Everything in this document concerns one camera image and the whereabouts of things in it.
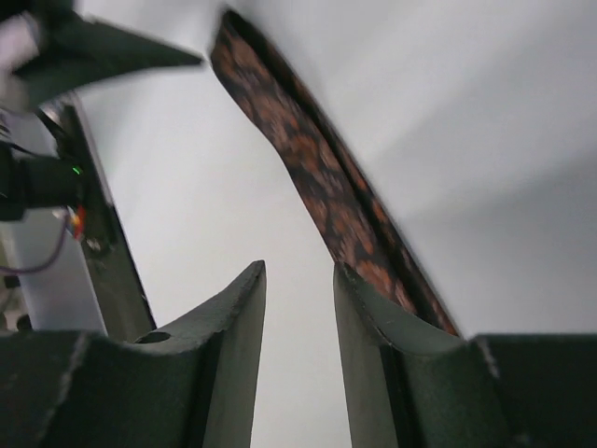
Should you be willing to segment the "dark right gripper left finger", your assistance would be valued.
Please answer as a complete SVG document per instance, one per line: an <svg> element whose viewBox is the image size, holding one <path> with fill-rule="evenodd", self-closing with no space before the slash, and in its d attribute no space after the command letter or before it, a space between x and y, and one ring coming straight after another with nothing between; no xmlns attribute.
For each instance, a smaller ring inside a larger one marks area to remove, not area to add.
<svg viewBox="0 0 597 448"><path fill-rule="evenodd" d="M5 447L247 447L266 265L134 343L83 330L1 337Z"/></svg>

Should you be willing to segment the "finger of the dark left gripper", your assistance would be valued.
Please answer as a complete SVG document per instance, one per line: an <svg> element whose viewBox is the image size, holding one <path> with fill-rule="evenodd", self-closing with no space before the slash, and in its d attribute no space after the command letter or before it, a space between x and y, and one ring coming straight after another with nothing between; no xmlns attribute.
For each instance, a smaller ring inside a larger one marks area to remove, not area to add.
<svg viewBox="0 0 597 448"><path fill-rule="evenodd" d="M8 20L8 105L37 107L69 91L144 70L203 64L200 54L73 11L55 22Z"/></svg>

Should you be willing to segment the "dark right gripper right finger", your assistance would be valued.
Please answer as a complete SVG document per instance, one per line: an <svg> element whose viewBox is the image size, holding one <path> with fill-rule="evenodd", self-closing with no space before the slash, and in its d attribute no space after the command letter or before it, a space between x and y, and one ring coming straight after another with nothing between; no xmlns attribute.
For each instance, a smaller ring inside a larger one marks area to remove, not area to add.
<svg viewBox="0 0 597 448"><path fill-rule="evenodd" d="M592 447L594 334L463 340L334 269L334 302L355 447Z"/></svg>

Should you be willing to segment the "dark orange floral tie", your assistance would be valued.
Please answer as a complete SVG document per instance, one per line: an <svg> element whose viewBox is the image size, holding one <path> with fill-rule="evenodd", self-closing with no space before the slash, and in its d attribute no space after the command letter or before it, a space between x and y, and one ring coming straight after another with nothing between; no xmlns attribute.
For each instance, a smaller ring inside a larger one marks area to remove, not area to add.
<svg viewBox="0 0 597 448"><path fill-rule="evenodd" d="M388 300L456 335L379 196L278 49L227 7L210 60L232 100L275 149L330 256Z"/></svg>

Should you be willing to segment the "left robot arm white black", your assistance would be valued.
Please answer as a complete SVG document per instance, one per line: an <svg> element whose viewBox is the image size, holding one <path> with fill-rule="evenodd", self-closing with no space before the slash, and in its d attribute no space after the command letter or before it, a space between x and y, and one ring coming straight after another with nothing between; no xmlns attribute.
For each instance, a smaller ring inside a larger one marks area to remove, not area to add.
<svg viewBox="0 0 597 448"><path fill-rule="evenodd" d="M156 328L77 92L202 62L71 1L2 3L2 329L132 342Z"/></svg>

